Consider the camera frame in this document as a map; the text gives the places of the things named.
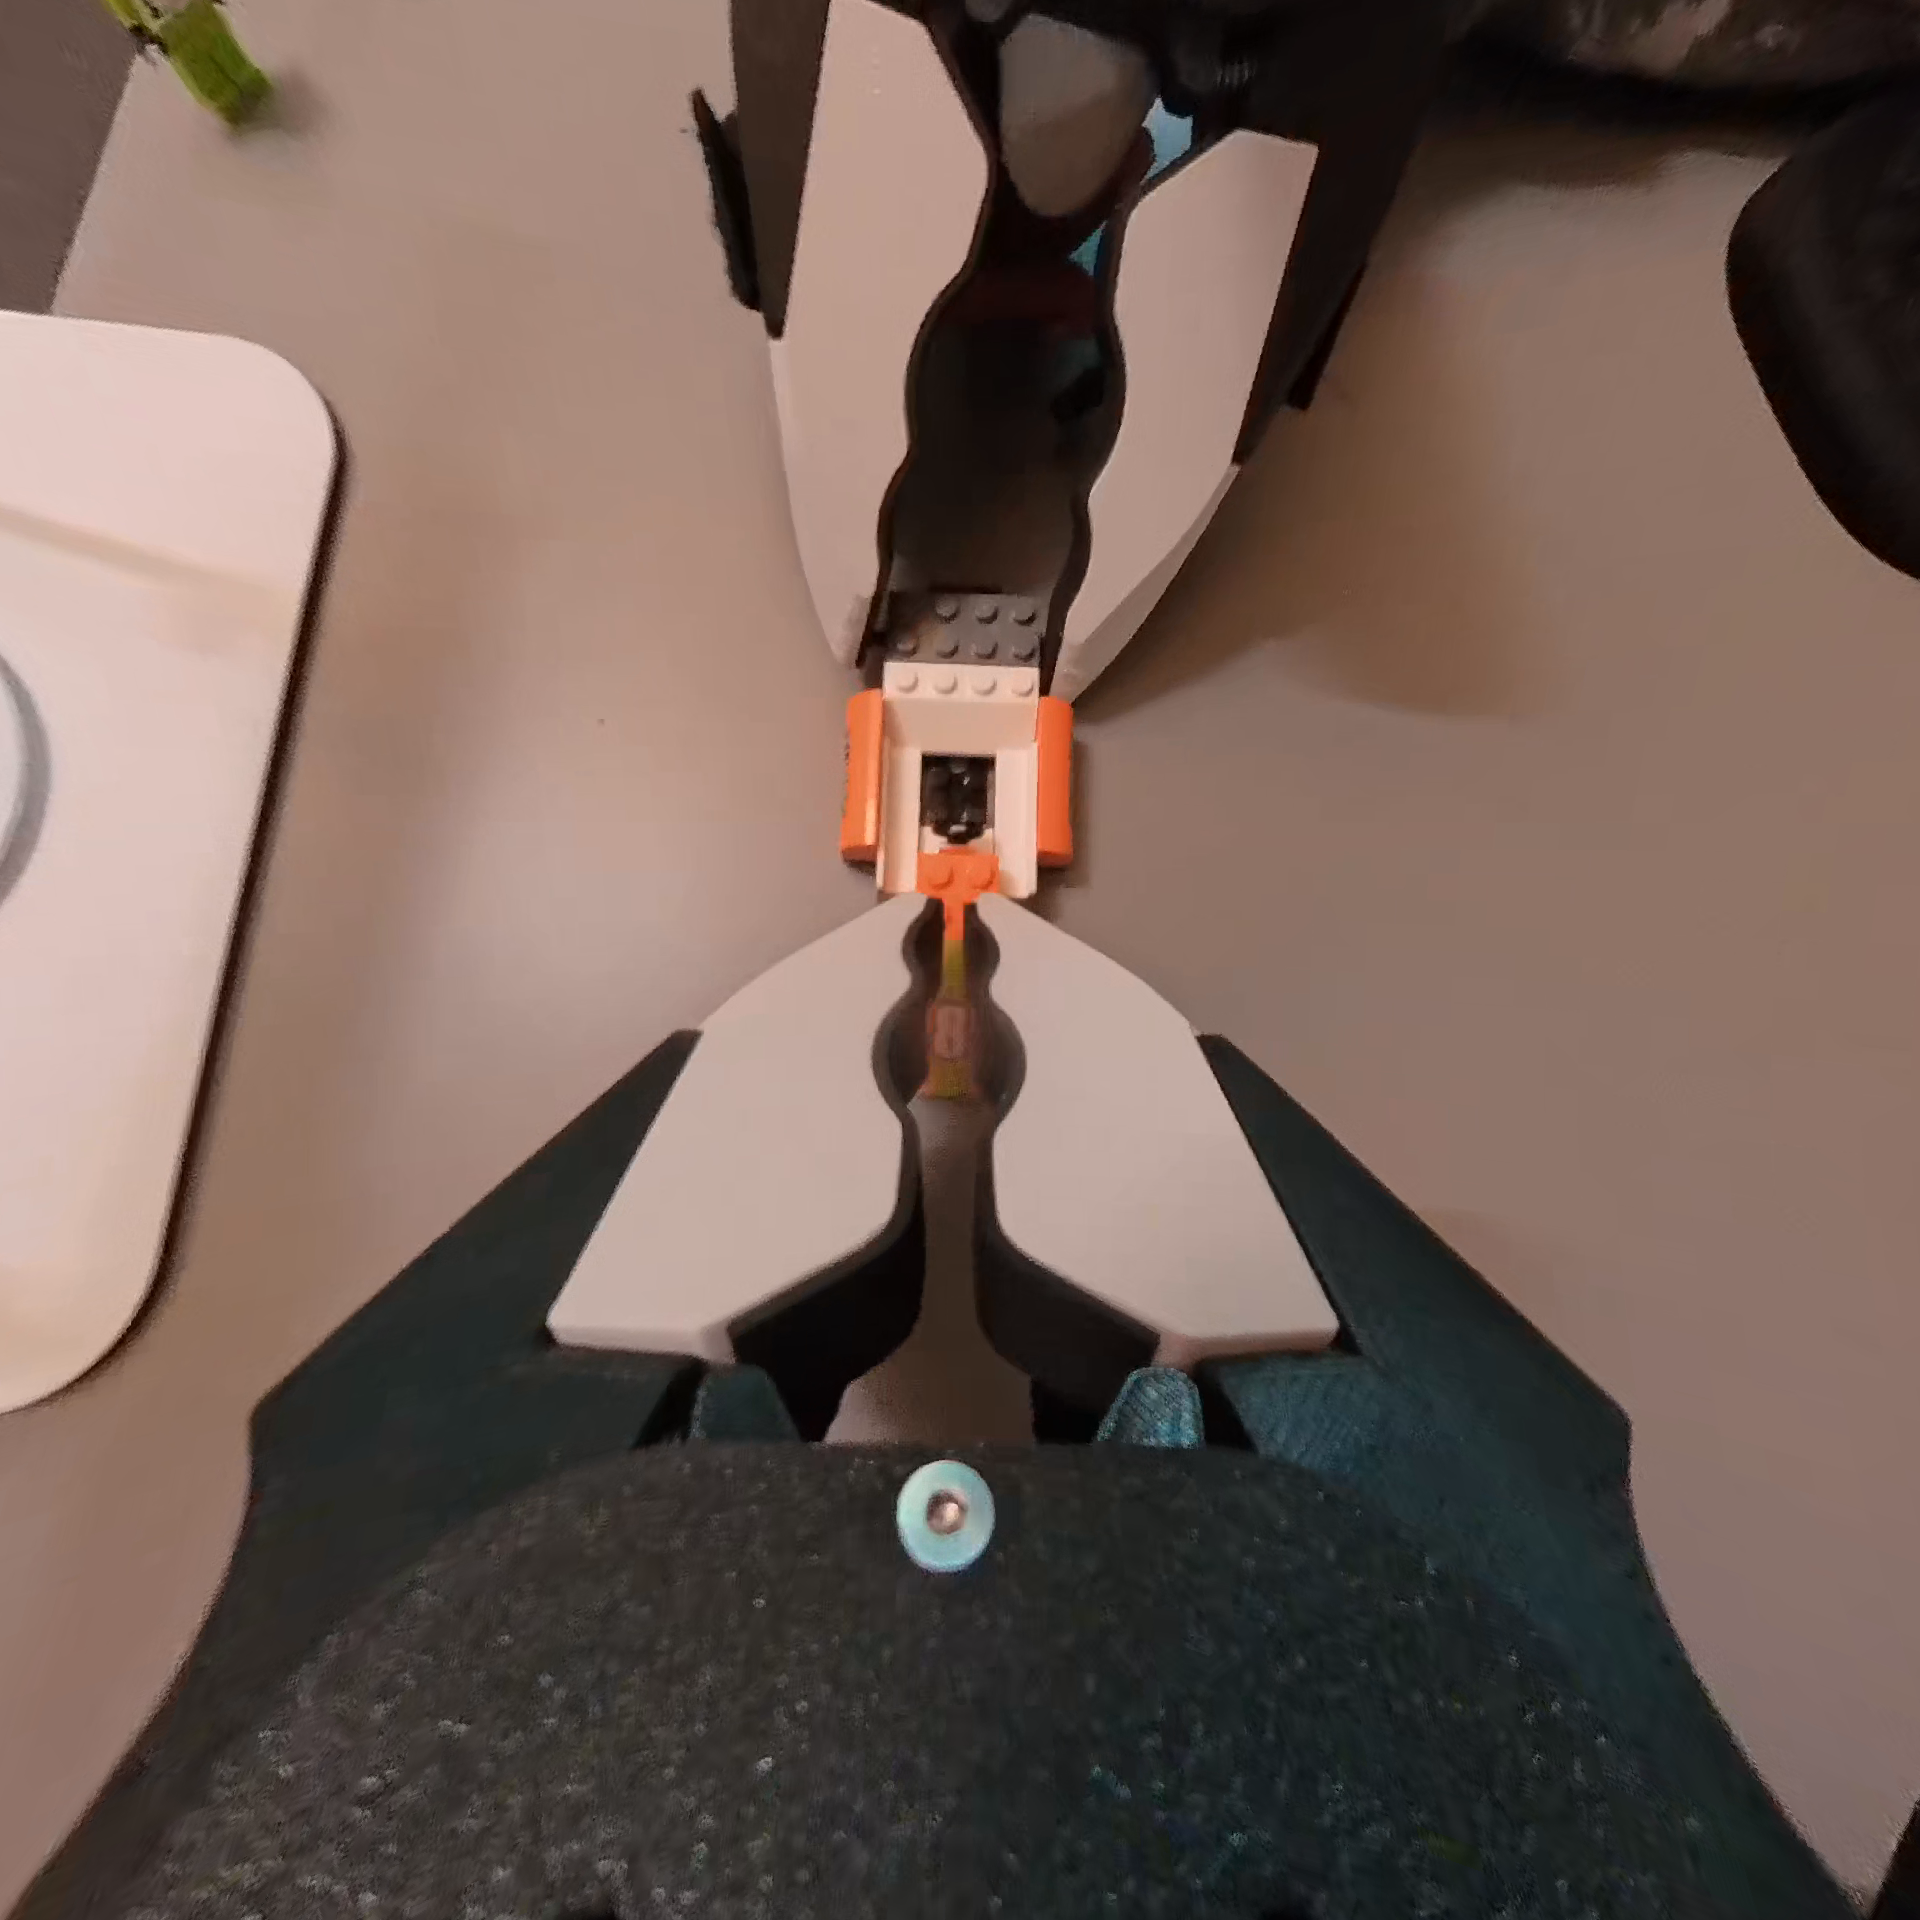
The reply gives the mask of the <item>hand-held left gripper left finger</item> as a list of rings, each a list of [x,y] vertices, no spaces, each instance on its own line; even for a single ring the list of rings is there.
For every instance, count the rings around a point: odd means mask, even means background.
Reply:
[[[881,902],[732,992],[565,1275],[565,1349],[856,1382],[925,1293],[922,1170],[891,1079],[930,902]]]

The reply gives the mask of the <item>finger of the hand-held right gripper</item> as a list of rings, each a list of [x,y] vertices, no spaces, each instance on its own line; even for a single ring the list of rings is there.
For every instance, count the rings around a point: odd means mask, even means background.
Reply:
[[[965,3],[762,3],[762,321],[799,575],[845,668],[891,575],[925,336],[995,188],[965,28]]]
[[[1225,498],[1317,147],[1232,130],[1153,178],[1120,228],[1120,421],[1051,693],[1073,702],[1139,632]]]

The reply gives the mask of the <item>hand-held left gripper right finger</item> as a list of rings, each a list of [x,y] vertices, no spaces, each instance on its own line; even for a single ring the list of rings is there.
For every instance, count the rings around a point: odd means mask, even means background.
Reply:
[[[1029,1382],[1314,1355],[1340,1314],[1199,1033],[1018,902],[984,902],[978,1309]]]

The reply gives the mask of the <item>orange printed lego piece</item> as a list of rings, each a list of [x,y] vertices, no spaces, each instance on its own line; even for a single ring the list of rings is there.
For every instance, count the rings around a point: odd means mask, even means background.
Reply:
[[[972,844],[919,856],[919,893],[940,908],[940,980],[925,1013],[925,1096],[970,1099],[978,1014],[968,962],[968,917],[995,891],[999,858]]]

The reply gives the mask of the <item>orange white lego car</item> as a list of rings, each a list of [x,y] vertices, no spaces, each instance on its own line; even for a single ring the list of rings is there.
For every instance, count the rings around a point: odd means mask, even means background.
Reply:
[[[869,608],[845,705],[841,853],[880,898],[936,858],[1033,898],[1073,861],[1073,715],[1051,693],[1036,593],[895,570]]]

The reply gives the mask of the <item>white book stand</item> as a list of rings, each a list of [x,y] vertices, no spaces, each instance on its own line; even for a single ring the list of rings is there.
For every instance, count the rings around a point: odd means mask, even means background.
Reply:
[[[5,1415],[158,1282],[337,468],[264,347],[5,313]]]

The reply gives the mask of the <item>person's right forearm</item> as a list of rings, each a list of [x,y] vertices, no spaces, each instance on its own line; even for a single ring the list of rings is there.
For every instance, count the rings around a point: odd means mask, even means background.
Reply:
[[[1811,125],[1916,89],[1916,3],[1458,3],[1454,92],[1632,130]]]

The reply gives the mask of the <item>black textured pad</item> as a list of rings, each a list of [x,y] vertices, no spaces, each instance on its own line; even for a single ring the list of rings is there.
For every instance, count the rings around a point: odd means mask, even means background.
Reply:
[[[1728,301],[1820,498],[1916,579],[1916,85],[1849,107],[1756,186]]]

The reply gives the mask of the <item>green minifigure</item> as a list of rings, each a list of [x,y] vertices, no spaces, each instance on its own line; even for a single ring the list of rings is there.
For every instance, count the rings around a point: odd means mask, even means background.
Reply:
[[[226,3],[104,3],[142,54],[159,57],[226,126],[253,125],[276,81],[245,52]]]

